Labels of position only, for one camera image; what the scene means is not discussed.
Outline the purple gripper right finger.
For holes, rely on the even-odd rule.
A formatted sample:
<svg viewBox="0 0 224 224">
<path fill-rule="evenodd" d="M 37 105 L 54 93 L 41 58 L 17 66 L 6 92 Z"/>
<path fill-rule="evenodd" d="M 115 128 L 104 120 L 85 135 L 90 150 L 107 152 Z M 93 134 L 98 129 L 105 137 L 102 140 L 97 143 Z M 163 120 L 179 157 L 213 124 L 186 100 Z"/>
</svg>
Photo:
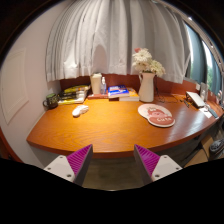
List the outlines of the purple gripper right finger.
<svg viewBox="0 0 224 224">
<path fill-rule="evenodd" d="M 134 157 L 145 185 L 182 169 L 168 155 L 159 156 L 137 144 L 134 145 Z"/>
</svg>

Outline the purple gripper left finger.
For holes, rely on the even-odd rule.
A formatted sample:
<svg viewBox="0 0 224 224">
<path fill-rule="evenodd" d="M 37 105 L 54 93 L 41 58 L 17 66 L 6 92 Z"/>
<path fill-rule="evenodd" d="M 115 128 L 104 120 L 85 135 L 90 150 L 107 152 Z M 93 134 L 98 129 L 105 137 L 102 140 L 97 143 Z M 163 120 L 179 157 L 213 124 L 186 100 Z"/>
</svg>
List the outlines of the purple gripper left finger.
<svg viewBox="0 0 224 224">
<path fill-rule="evenodd" d="M 68 156 L 59 155 L 44 170 L 81 186 L 84 182 L 92 155 L 93 145 L 90 144 Z"/>
</svg>

